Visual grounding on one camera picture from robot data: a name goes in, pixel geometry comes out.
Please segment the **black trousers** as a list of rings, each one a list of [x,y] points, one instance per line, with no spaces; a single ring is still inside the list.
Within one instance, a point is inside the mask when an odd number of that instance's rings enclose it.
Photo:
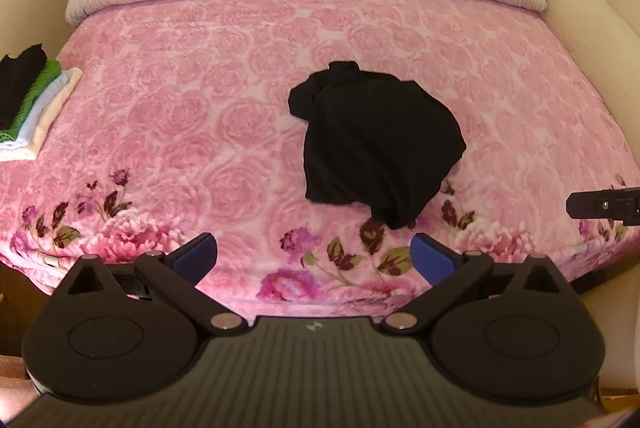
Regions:
[[[291,89],[306,122],[306,198],[361,203],[390,229],[409,226],[439,193],[466,143],[452,112],[415,81],[334,61]]]

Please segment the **pink floral blanket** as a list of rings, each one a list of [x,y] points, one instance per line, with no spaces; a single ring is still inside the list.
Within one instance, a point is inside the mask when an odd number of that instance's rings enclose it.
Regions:
[[[637,185],[598,93],[539,16],[490,0],[161,0],[81,23],[81,79],[32,161],[1,167],[1,259],[50,293],[75,260],[126,263],[213,233],[203,293],[240,315],[386,315],[422,294],[411,229],[305,196],[288,93],[334,60],[418,82],[461,162],[416,229],[576,279],[639,232],[567,216],[570,193]]]

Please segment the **cream folded garment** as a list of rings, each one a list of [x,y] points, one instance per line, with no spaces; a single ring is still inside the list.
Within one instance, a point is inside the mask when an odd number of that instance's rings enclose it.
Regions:
[[[79,68],[71,68],[70,82],[60,91],[51,103],[44,109],[41,114],[34,136],[25,148],[19,148],[15,150],[2,150],[1,149],[1,162],[13,162],[13,161],[35,161],[38,153],[40,152],[44,141],[47,139],[47,134],[53,122],[60,114],[62,107],[66,103],[67,99],[72,96],[73,91],[78,85],[82,71]]]

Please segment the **light blue folded garment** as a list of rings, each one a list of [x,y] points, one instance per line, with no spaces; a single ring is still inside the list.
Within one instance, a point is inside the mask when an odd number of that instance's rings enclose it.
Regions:
[[[34,136],[36,126],[44,109],[70,82],[70,77],[72,77],[70,71],[63,71],[53,82],[49,84],[46,89],[43,90],[42,94],[35,100],[32,108],[29,110],[29,113],[25,118],[25,121],[21,125],[20,129],[18,129],[17,133],[1,134],[2,150],[15,150],[28,146],[29,142],[32,140],[32,136]]]

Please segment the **green folded garment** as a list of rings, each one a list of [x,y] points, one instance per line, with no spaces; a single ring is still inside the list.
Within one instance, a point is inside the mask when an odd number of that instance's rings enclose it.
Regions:
[[[12,125],[9,128],[2,129],[1,133],[17,133],[18,129],[20,129],[21,125],[25,121],[29,110],[32,108],[35,100],[42,94],[43,90],[46,89],[51,82],[55,80],[58,75],[62,73],[62,66],[58,60],[47,60],[46,65],[43,70],[40,72],[38,77],[35,80],[35,83],[32,84],[29,91],[27,92],[26,97],[23,100],[23,103],[20,107],[20,110],[17,113],[17,117],[14,119]]]

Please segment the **black folded garment on stack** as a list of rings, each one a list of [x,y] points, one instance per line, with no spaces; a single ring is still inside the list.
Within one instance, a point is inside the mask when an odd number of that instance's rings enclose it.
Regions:
[[[17,57],[5,55],[0,63],[1,128],[9,128],[32,84],[48,60],[41,44],[23,50]]]

